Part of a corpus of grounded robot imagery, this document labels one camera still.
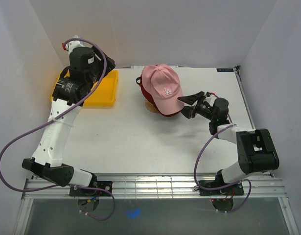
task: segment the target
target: white table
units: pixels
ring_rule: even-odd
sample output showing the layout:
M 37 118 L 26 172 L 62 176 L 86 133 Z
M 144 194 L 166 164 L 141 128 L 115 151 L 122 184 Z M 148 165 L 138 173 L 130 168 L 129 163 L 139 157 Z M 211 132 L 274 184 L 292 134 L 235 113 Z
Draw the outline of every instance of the white table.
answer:
M 119 69 L 112 108 L 82 109 L 74 122 L 64 163 L 95 173 L 192 173 L 198 153 L 211 137 L 209 121 L 166 118 L 149 112 L 135 79 L 142 68 Z M 229 101 L 233 122 L 251 123 L 234 72 L 174 69 L 184 95 L 215 92 Z M 198 172 L 214 173 L 237 161 L 236 145 L 213 140 L 201 157 Z

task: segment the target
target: cap brim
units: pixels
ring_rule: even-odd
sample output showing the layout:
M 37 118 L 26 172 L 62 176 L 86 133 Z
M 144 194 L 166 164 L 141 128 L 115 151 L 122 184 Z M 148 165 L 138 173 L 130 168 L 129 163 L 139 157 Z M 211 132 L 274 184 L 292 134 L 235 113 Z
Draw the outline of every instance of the cap brim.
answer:
M 178 113 L 184 107 L 184 103 L 178 100 L 178 97 L 183 96 L 182 89 L 179 92 L 171 97 L 170 99 L 155 99 L 154 102 L 159 109 L 160 113 L 164 115 L 171 115 Z

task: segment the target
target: glass panel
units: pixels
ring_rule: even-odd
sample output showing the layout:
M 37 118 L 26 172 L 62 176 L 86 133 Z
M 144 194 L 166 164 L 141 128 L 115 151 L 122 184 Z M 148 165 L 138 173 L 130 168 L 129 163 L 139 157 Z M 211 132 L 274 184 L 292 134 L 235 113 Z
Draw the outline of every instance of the glass panel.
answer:
M 34 199 L 25 234 L 289 234 L 277 198 L 250 198 L 232 214 L 198 208 L 214 209 L 210 199 L 117 199 L 114 216 L 99 222 L 78 212 L 77 199 Z M 101 199 L 93 214 L 103 218 L 111 209 L 112 200 Z

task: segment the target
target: mounting plate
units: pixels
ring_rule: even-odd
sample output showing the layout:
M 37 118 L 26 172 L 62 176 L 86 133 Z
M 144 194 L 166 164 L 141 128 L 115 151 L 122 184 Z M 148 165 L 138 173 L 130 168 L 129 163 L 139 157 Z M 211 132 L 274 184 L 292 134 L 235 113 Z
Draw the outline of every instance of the mounting plate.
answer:
M 201 186 L 206 187 L 206 184 L 211 183 L 211 182 L 213 182 L 213 180 L 200 180 L 199 184 Z M 199 195 L 200 196 L 223 196 L 223 195 L 227 194 L 229 191 L 231 191 L 232 189 L 234 190 L 235 196 L 244 195 L 244 189 L 243 189 L 243 186 L 241 183 L 233 185 L 229 188 L 226 188 L 226 189 L 222 190 L 221 192 L 220 192 L 220 190 L 207 191 L 207 190 L 199 189 Z
M 112 181 L 97 181 L 97 188 L 102 188 L 104 190 L 112 193 Z M 77 190 L 74 187 L 70 187 L 69 196 L 71 197 L 94 197 L 99 194 L 99 197 L 109 197 L 110 195 L 105 192 L 100 192 L 96 190 L 86 190 L 78 188 Z

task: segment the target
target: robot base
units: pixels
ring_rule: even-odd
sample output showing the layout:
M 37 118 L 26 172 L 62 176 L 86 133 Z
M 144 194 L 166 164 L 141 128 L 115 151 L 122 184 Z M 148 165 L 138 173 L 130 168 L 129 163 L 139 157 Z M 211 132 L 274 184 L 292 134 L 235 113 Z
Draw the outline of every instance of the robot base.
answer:
M 199 184 L 206 188 L 215 188 L 215 187 L 219 187 L 219 186 L 224 186 L 224 185 L 216 185 L 215 186 L 214 181 L 212 181 L 212 180 L 200 180 Z M 223 195 L 225 196 L 228 193 L 231 195 L 232 190 L 234 190 L 235 196 L 244 195 L 244 189 L 243 189 L 242 184 L 236 184 L 229 188 L 225 188 L 223 190 L 207 191 L 207 190 L 199 189 L 199 195 L 200 196 L 223 196 Z
M 93 188 L 101 188 L 112 193 L 112 181 L 97 181 L 96 183 L 96 186 L 93 186 Z M 110 195 L 105 192 L 86 190 L 81 188 L 75 190 L 74 187 L 71 187 L 69 192 L 70 197 L 94 197 L 96 195 L 98 195 L 99 197 L 110 197 Z

